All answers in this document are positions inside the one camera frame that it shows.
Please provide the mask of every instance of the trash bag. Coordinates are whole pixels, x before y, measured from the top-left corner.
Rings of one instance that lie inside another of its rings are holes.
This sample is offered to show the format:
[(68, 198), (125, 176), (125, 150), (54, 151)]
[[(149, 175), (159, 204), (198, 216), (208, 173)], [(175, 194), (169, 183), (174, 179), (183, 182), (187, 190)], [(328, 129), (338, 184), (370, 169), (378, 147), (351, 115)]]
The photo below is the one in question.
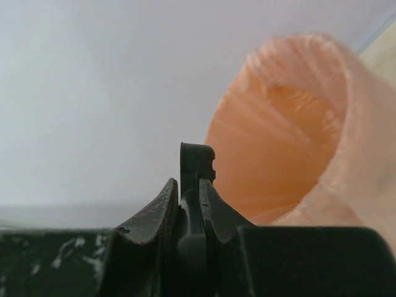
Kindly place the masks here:
[(368, 226), (396, 251), (396, 92), (332, 37), (252, 52), (205, 143), (215, 188), (256, 225)]

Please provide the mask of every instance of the black plastic object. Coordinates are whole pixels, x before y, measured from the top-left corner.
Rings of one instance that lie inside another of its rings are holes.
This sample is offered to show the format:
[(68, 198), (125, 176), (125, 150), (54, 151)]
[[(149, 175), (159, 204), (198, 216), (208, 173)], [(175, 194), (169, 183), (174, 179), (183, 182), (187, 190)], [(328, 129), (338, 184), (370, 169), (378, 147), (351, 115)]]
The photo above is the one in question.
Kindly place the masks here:
[(215, 188), (213, 150), (181, 145), (170, 179), (113, 230), (0, 233), (3, 296), (396, 296), (396, 263), (367, 228), (257, 227)]

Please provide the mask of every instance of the white wall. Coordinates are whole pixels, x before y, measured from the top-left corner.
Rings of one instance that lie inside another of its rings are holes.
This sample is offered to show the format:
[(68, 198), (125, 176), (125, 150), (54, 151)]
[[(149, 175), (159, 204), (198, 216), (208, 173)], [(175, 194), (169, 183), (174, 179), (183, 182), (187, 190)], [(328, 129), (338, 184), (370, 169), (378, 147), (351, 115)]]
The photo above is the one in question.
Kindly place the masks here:
[(0, 2), (0, 219), (112, 226), (179, 175), (245, 55), (325, 31), (357, 50), (395, 0)]

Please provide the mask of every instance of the crumpled plastic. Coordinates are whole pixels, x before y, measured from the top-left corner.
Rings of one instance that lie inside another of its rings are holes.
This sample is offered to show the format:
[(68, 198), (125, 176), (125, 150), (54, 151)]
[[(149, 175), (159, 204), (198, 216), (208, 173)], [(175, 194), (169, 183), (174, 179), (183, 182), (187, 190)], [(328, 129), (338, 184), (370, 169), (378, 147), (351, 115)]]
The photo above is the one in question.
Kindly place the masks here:
[(216, 190), (256, 225), (367, 226), (396, 254), (396, 92), (332, 37), (253, 51), (205, 143)]

